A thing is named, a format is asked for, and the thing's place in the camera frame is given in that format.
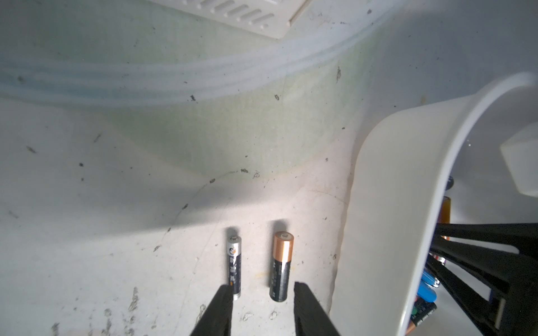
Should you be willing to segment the black copper Duracell battery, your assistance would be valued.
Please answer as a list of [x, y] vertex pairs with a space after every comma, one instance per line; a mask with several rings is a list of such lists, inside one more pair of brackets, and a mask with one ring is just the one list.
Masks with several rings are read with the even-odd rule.
[[273, 259], [270, 272], [270, 298], [275, 302], [287, 299], [294, 235], [276, 232], [273, 237]]

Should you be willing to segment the black silver AAA battery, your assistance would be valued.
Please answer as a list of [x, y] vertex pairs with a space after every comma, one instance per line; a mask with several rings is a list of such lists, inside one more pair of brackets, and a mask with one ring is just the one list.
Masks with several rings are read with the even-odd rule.
[[233, 299], [241, 296], [242, 239], [235, 235], [227, 239], [228, 283], [233, 289]]

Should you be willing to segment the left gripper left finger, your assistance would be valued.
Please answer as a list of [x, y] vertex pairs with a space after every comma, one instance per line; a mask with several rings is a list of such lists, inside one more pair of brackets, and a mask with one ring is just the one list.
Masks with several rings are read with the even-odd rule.
[[233, 313], [233, 287], [222, 285], [215, 293], [190, 336], [230, 336]]

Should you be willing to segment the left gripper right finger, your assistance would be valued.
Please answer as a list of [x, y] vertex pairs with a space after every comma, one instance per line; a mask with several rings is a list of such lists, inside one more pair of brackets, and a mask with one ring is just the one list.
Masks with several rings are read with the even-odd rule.
[[298, 336], [339, 336], [309, 286], [298, 281], [294, 283], [294, 321]]

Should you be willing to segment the blue battery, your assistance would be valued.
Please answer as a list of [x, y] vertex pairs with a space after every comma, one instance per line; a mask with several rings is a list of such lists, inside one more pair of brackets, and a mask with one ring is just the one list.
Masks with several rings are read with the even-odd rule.
[[424, 281], [420, 281], [417, 296], [425, 302], [435, 302], [437, 294], [434, 289]]

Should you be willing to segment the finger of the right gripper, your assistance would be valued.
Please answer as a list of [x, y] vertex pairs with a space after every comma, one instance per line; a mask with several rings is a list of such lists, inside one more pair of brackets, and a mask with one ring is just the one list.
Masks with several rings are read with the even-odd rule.
[[537, 288], [537, 224], [437, 224], [432, 252], [495, 290]]
[[427, 256], [425, 266], [441, 282], [482, 335], [504, 335], [497, 323], [497, 315], [502, 307], [500, 301], [484, 299], [433, 256]]

